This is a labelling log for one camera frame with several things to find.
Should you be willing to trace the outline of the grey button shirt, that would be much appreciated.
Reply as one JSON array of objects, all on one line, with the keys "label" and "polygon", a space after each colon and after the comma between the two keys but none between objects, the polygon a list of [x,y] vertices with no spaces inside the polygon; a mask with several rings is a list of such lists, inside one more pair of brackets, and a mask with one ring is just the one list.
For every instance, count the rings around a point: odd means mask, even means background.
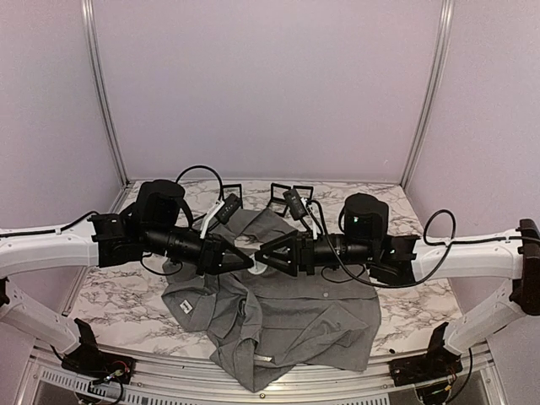
[{"label": "grey button shirt", "polygon": [[166,261],[163,269],[171,315],[185,332],[205,333],[215,347],[210,360],[251,392],[298,364],[367,367],[381,325],[372,287],[273,268],[199,276],[193,264]]}]

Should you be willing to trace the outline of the pink round brooch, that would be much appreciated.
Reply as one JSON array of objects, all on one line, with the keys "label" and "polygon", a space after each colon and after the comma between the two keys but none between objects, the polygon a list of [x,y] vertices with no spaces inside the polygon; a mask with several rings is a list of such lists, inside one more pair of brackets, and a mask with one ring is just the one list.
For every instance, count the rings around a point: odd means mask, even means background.
[{"label": "pink round brooch", "polygon": [[262,275],[267,271],[267,265],[261,262],[258,262],[255,258],[255,255],[250,255],[250,259],[252,260],[252,266],[247,269],[247,271],[252,275]]}]

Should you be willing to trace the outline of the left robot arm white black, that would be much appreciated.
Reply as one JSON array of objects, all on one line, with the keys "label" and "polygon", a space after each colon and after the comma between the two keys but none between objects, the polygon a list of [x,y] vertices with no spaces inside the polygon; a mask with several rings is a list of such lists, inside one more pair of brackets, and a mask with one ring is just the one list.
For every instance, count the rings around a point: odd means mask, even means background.
[{"label": "left robot arm white black", "polygon": [[208,233],[210,220],[225,203],[217,202],[196,232],[185,194],[173,181],[146,181],[136,201],[120,213],[89,213],[71,224],[2,234],[2,323],[50,344],[86,374],[100,375],[106,356],[98,349],[91,326],[32,299],[10,277],[57,267],[116,267],[138,262],[147,253],[191,263],[200,275],[252,267],[244,252],[224,237]]}]

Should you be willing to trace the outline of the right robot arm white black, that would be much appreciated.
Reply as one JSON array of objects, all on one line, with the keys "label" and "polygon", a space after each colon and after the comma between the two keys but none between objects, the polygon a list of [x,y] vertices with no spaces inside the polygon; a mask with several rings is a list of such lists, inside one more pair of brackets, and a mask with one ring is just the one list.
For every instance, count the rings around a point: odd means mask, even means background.
[{"label": "right robot arm white black", "polygon": [[312,231],[293,231],[267,242],[257,262],[292,277],[318,267],[340,267],[352,280],[380,289],[416,287],[438,278],[501,278],[503,284],[461,318],[437,327],[418,371],[435,378],[452,359],[525,316],[539,314],[539,229],[531,219],[516,229],[470,238],[390,236],[389,207],[364,193],[345,199],[340,233],[322,216]]}]

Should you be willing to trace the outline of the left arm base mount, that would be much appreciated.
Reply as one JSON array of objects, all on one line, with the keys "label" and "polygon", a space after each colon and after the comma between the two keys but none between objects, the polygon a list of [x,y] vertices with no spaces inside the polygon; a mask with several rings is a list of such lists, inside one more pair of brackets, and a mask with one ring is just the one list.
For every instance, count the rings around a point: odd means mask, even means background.
[{"label": "left arm base mount", "polygon": [[135,365],[133,357],[104,352],[98,344],[91,326],[78,318],[74,319],[78,327],[78,346],[70,354],[62,354],[62,367],[86,376],[105,378],[116,371],[122,384],[128,384]]}]

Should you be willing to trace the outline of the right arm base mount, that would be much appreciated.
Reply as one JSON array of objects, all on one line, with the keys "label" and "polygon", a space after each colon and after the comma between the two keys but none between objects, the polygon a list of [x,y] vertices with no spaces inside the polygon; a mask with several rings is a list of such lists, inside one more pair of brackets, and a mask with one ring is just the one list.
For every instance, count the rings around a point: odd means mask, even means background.
[{"label": "right arm base mount", "polygon": [[434,329],[424,354],[394,359],[389,363],[395,386],[416,384],[457,375],[463,370],[461,356],[476,342],[476,333],[462,322],[444,322]]}]

